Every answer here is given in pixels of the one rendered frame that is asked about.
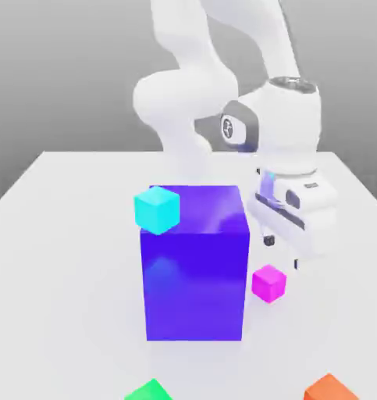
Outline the small green cube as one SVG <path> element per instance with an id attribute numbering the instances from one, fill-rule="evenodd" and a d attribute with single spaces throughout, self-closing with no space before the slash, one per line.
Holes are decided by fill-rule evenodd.
<path id="1" fill-rule="evenodd" d="M 156 379 L 151 379 L 123 400 L 172 400 L 172 397 Z"/>

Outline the small cyan cube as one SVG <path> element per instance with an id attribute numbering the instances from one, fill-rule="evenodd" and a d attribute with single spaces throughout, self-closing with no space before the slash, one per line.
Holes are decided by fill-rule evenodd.
<path id="1" fill-rule="evenodd" d="M 136 224 L 156 235 L 180 223 L 180 196 L 163 187 L 148 188 L 133 197 Z"/>

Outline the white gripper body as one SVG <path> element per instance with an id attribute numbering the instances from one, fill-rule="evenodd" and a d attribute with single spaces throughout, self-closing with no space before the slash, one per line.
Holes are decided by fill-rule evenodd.
<path id="1" fill-rule="evenodd" d="M 248 212 L 259 224 L 283 239 L 302 259 L 312 259 L 331 252 L 336 242 L 336 208 L 294 212 L 278 208 L 267 198 L 253 193 Z"/>

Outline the large purple box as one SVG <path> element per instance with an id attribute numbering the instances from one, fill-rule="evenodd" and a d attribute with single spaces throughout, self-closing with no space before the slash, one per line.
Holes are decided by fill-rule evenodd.
<path id="1" fill-rule="evenodd" d="M 250 230 L 233 185 L 171 186 L 180 223 L 140 233 L 149 341 L 242 338 Z"/>

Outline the small magenta cube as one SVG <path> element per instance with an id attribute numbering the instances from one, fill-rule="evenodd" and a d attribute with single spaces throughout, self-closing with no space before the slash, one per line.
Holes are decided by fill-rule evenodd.
<path id="1" fill-rule="evenodd" d="M 286 274 L 272 265 L 254 271 L 251 284 L 252 293 L 267 303 L 282 297 L 286 290 Z"/>

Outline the small orange cube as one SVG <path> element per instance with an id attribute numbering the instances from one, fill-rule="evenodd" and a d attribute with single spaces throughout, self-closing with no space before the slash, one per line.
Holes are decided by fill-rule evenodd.
<path id="1" fill-rule="evenodd" d="M 347 386 L 327 373 L 304 391 L 303 400 L 360 400 Z"/>

